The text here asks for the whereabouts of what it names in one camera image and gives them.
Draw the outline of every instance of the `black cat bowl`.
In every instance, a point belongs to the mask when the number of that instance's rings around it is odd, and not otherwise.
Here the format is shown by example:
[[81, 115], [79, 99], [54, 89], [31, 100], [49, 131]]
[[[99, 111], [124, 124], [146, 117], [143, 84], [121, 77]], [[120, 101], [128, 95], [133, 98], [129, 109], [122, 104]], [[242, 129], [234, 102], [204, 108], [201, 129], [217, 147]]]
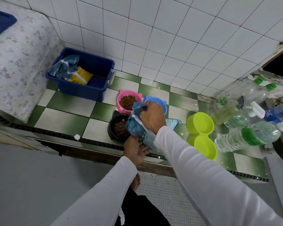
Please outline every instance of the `black cat bowl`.
[[109, 125], [108, 125], [108, 129], [107, 129], [107, 132], [108, 132], [108, 136], [110, 137], [110, 139], [112, 140], [117, 140], [117, 141], [120, 141], [120, 142], [125, 142], [130, 134], [128, 135], [117, 135], [115, 129], [114, 129], [114, 126], [120, 122], [120, 121], [127, 121], [128, 120], [128, 115], [125, 115], [125, 114], [120, 114], [118, 111], [114, 111], [113, 112], [113, 115], [112, 115], [112, 120], [109, 122]]

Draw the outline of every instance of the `white sleeve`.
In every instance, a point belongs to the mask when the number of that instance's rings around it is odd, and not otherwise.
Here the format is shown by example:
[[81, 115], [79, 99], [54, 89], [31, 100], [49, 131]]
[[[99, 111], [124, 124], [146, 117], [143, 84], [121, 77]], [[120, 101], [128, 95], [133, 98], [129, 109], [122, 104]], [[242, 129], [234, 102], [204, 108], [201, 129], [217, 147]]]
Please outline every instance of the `white sleeve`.
[[159, 129], [154, 144], [170, 161], [183, 191], [207, 225], [283, 226], [283, 219], [254, 191], [171, 128]]
[[59, 216], [52, 226], [114, 226], [136, 174], [135, 165], [127, 157], [121, 157], [109, 173]]

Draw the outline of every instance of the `storage box handle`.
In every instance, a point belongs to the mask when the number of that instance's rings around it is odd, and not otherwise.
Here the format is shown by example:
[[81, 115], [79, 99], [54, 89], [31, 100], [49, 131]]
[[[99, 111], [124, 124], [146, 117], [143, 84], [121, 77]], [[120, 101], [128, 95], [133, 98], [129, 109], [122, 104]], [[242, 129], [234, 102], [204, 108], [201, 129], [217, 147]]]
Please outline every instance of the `storage box handle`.
[[108, 86], [112, 85], [114, 77], [115, 77], [115, 74], [116, 74], [117, 71], [116, 70], [111, 70], [111, 72], [112, 72], [112, 75], [111, 75], [111, 78], [110, 78], [110, 80], [108, 82]]

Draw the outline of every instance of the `bare foot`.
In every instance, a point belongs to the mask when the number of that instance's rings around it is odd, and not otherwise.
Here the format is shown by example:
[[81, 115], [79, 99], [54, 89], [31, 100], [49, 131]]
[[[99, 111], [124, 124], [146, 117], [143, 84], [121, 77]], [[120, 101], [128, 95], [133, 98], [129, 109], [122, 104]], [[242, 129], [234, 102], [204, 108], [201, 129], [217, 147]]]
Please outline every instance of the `bare foot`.
[[131, 183], [130, 187], [134, 192], [136, 192], [140, 184], [141, 184], [141, 178], [139, 177], [139, 174], [137, 174], [133, 179], [133, 182]]

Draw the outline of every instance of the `floral fabric cover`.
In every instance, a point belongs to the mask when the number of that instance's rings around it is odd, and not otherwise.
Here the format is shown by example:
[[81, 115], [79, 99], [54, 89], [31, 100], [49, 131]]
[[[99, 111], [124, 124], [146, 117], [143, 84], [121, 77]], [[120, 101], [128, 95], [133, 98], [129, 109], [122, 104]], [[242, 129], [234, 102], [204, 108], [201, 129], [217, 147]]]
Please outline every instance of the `floral fabric cover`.
[[27, 122], [64, 45], [45, 15], [0, 0], [17, 22], [0, 34], [0, 110]]

